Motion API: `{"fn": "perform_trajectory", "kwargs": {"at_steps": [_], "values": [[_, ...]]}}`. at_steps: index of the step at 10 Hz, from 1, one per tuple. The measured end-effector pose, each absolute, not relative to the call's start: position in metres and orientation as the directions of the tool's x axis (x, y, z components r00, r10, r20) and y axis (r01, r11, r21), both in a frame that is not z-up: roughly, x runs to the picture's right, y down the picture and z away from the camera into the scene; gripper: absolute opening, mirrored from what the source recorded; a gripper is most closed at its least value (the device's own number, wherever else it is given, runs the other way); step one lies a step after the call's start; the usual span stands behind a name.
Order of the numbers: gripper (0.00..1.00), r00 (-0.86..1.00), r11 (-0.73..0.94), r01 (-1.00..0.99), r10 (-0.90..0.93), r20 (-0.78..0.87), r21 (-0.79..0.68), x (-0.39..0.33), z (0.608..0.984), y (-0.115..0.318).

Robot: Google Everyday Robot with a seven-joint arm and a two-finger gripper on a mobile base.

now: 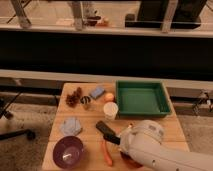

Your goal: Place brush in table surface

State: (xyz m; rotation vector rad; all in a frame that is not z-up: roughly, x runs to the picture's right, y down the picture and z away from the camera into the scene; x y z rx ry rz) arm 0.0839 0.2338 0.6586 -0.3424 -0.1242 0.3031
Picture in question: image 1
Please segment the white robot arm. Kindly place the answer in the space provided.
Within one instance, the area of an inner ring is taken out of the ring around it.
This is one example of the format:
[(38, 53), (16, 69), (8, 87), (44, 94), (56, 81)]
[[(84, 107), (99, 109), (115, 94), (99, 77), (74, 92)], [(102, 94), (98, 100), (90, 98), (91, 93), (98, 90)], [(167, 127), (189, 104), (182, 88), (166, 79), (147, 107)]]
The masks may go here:
[(105, 134), (104, 139), (119, 146), (135, 162), (154, 171), (213, 171), (213, 156), (172, 149), (162, 144), (163, 127), (143, 120), (127, 127), (118, 136)]

